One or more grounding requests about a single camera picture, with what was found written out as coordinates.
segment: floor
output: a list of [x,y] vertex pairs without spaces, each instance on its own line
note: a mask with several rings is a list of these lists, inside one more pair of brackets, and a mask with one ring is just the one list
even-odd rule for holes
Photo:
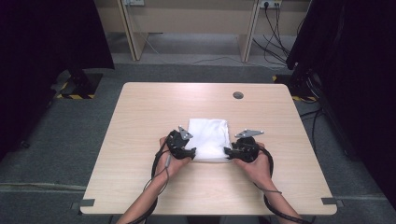
[[[242,63],[236,35],[150,34],[139,61],[133,61],[125,34],[107,33],[106,36],[114,63],[284,67],[273,56],[264,55],[255,43],[251,45],[248,62]],[[254,39],[262,46],[267,43],[262,35],[255,35]],[[291,49],[294,41],[295,36],[281,36],[286,49]],[[273,45],[268,45],[268,49],[286,59],[283,52]]]

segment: power outlet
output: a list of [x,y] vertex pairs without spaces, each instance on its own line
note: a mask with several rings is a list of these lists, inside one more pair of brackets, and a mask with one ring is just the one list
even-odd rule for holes
[[260,8],[265,8],[266,2],[268,3],[268,8],[280,8],[280,5],[282,5],[282,0],[262,0]]
[[125,6],[131,7],[143,7],[145,0],[123,0]]

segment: finger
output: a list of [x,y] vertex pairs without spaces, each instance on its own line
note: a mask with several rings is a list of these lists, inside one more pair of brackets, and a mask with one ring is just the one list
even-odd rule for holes
[[162,137],[162,138],[160,138],[160,145],[162,146],[163,145],[163,143],[165,142],[165,139],[166,139],[166,137]]
[[186,157],[183,160],[181,160],[181,163],[183,165],[187,165],[190,161],[192,161],[192,159],[190,157]]
[[257,145],[259,145],[260,147],[264,147],[265,148],[265,144],[264,143],[261,143],[261,142],[256,142],[257,143]]
[[245,163],[244,161],[241,161],[241,160],[239,160],[239,159],[233,159],[233,162],[234,162],[236,165],[238,165],[238,166],[240,166],[240,167],[242,167],[242,168],[244,168],[245,165],[246,165],[246,163]]

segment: black backdrop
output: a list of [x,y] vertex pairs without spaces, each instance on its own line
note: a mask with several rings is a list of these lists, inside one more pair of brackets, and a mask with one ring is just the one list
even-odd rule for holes
[[340,47],[323,88],[348,139],[396,208],[396,3],[346,1]]
[[341,143],[352,146],[345,150],[364,162],[394,208],[395,12],[394,0],[312,0],[287,60],[289,68],[298,63],[295,80],[318,74],[319,101]]
[[0,160],[25,139],[68,69],[114,68],[92,0],[0,1]]

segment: white cloth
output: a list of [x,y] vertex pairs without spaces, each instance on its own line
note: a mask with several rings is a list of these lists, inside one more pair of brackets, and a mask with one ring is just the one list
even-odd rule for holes
[[228,161],[224,147],[230,146],[227,121],[224,119],[190,119],[190,139],[186,148],[196,147],[195,161]]

